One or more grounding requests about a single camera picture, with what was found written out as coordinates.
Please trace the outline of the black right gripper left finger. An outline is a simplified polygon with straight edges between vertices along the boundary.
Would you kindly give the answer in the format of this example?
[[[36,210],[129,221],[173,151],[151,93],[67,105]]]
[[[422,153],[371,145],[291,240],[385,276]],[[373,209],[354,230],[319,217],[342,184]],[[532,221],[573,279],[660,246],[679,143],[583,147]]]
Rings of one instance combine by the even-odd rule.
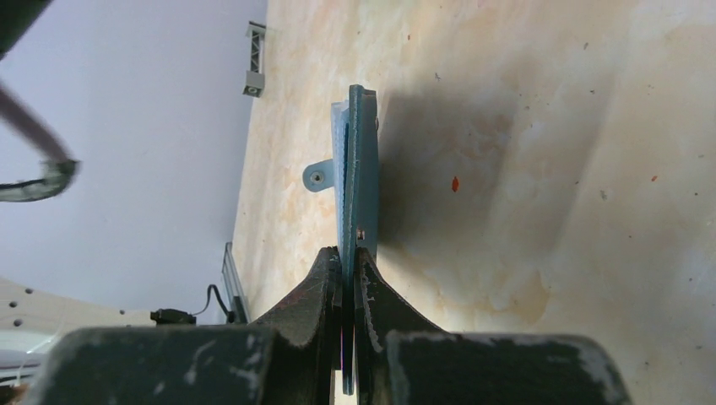
[[[85,328],[50,352],[27,404],[331,404],[340,261],[246,325]]]

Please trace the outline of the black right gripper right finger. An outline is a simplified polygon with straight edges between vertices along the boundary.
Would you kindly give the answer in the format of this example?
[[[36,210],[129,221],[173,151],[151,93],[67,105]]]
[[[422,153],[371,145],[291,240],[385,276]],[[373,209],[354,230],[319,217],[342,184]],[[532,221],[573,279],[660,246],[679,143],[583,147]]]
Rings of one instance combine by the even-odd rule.
[[[355,253],[361,404],[628,404],[615,362],[569,334],[457,333],[425,318]]]

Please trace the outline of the teal card holder wallet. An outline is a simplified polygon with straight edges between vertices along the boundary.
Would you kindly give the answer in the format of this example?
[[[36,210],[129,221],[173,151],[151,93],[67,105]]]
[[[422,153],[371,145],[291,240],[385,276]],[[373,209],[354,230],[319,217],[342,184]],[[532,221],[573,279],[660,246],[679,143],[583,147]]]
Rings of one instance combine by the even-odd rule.
[[[359,249],[377,254],[377,118],[377,93],[352,84],[347,99],[331,105],[332,157],[308,165],[302,174],[308,191],[334,190],[340,261],[340,369],[343,393],[349,396],[355,394],[356,255]]]

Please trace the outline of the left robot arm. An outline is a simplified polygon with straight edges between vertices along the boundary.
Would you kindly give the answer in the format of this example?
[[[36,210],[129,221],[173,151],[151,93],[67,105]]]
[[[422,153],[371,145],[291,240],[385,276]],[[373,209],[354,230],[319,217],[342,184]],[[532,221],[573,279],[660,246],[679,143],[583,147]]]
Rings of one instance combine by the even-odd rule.
[[[154,324],[147,310],[91,304],[1,278],[1,384],[30,382],[46,354],[74,330]]]

